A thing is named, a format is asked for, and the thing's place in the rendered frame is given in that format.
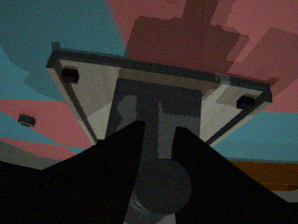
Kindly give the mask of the brown open tray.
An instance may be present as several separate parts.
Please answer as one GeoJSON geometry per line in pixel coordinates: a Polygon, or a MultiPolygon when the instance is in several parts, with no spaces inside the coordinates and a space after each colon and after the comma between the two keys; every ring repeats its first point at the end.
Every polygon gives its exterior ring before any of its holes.
{"type": "Polygon", "coordinates": [[[254,163],[254,161],[230,161],[241,172],[247,173],[251,179],[258,181],[267,190],[290,190],[298,189],[298,164],[277,163],[254,163]]]}

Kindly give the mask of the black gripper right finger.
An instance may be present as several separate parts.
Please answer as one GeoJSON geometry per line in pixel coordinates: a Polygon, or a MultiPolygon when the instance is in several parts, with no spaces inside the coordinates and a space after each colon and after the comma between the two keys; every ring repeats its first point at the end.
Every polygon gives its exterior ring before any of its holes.
{"type": "Polygon", "coordinates": [[[267,190],[188,128],[176,128],[172,160],[193,185],[176,224],[298,224],[298,202],[267,190]]]}

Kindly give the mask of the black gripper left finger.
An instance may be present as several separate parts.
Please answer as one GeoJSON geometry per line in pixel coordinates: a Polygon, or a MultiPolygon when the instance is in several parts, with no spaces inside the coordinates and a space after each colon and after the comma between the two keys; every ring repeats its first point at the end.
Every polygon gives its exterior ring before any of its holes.
{"type": "Polygon", "coordinates": [[[124,224],[145,121],[47,169],[0,161],[0,224],[124,224]]]}

